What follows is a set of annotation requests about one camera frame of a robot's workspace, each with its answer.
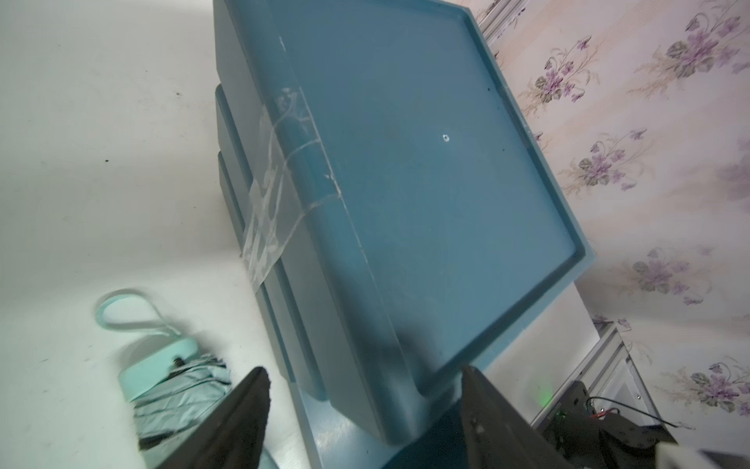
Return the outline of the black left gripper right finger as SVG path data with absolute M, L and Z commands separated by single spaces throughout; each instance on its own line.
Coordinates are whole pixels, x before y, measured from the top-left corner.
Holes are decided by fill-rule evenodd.
M 476 367 L 462 369 L 461 420 L 471 468 L 570 468 Z

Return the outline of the teal drawer cabinet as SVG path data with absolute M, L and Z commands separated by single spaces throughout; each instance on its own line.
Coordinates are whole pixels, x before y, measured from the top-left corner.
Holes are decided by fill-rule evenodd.
M 490 365 L 594 254 L 472 13 L 218 1 L 228 207 L 314 468 L 458 468 Z

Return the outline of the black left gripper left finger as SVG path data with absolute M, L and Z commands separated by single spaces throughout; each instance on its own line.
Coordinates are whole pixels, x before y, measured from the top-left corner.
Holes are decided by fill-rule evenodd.
M 271 407 L 271 381 L 255 367 L 197 430 L 158 465 L 178 469 L 271 468 L 264 447 Z

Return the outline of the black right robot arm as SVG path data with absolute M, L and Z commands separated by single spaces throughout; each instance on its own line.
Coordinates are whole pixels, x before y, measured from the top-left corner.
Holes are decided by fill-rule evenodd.
M 747 468 L 743 455 L 677 444 L 667 424 L 641 425 L 621 414 L 624 404 L 596 412 L 584 384 L 574 381 L 537 426 L 534 468 Z

